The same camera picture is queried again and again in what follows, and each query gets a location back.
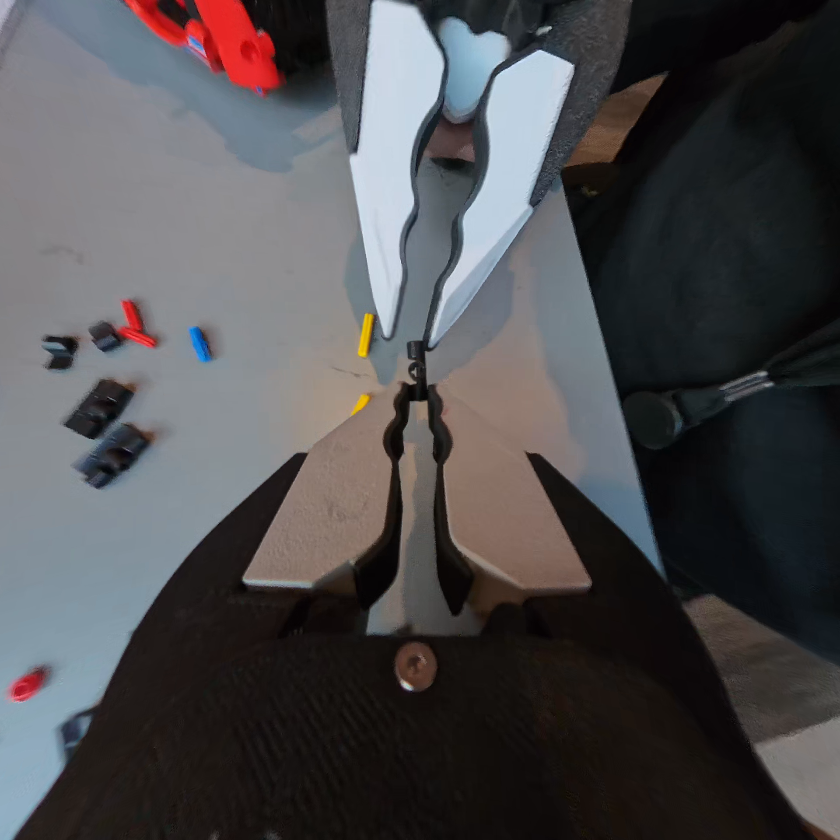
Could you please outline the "pile of small toy bricks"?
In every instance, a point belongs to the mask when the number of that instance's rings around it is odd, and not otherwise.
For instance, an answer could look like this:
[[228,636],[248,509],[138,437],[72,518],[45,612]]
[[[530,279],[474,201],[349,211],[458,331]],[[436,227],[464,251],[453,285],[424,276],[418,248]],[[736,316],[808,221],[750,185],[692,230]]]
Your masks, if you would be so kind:
[[[6,689],[7,699],[17,704],[34,699],[38,693],[49,685],[52,676],[52,668],[47,664],[39,664],[30,668],[8,685]],[[56,740],[63,766],[66,766],[78,751],[82,740],[98,714],[100,706],[101,703],[97,702],[91,707],[78,710],[57,726]]]

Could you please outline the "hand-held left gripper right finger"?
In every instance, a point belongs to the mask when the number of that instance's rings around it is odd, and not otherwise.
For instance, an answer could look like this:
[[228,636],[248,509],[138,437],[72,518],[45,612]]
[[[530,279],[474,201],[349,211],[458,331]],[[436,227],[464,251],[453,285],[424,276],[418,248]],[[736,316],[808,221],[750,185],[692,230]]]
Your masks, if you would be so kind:
[[586,570],[529,456],[441,385],[427,392],[434,437],[437,578],[449,612],[580,595]]

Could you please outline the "person's lap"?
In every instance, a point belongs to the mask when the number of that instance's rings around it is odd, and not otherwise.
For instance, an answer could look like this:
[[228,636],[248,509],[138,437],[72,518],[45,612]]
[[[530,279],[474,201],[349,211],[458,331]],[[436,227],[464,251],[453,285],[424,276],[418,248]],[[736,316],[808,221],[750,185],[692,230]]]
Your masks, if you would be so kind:
[[634,454],[678,586],[839,656],[833,2],[633,2],[613,92],[665,76],[575,208],[619,396],[686,430]]

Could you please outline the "person's right hand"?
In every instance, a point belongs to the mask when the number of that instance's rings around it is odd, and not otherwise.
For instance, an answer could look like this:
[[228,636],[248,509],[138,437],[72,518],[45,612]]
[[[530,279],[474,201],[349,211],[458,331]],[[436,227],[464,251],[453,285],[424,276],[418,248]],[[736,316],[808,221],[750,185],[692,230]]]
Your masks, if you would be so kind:
[[424,157],[449,171],[470,171],[476,160],[474,123],[450,122],[441,118],[430,136]]

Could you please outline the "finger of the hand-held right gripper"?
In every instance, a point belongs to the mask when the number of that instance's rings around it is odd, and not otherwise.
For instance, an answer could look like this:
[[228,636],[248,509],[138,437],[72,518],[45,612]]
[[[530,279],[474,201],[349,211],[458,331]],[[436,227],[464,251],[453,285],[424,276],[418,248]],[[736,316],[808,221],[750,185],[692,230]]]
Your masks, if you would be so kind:
[[421,9],[373,1],[350,171],[375,313],[394,337],[417,219],[417,169],[443,108],[447,59]]
[[427,349],[472,302],[529,221],[574,65],[532,49],[497,68],[476,115],[476,181],[453,224],[453,249],[434,289]]

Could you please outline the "partly built toy car model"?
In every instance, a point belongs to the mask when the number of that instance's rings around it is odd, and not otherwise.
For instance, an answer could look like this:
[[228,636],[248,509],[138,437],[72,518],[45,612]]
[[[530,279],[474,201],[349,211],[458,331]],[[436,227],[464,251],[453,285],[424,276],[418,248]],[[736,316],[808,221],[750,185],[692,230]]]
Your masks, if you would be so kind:
[[258,28],[239,1],[125,1],[159,40],[185,52],[214,74],[264,98],[282,88],[271,36]]

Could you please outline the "black toy clip plate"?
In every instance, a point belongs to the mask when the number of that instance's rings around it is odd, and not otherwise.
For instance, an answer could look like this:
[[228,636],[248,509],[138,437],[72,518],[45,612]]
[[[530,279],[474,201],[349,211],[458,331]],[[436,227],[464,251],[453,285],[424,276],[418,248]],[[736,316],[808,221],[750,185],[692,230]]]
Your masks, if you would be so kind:
[[153,441],[152,433],[131,423],[121,423],[105,433],[73,469],[88,487],[104,489],[131,469]]
[[85,439],[97,439],[121,416],[134,394],[132,385],[101,379],[66,417],[62,426]]

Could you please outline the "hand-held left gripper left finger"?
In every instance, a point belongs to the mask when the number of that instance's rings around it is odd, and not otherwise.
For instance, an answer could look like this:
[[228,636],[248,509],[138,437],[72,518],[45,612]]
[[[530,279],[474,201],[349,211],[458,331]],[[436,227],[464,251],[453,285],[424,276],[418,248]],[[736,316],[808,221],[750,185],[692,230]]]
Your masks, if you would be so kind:
[[369,608],[398,570],[399,460],[411,388],[397,381],[306,453],[243,575],[250,590],[352,596]]

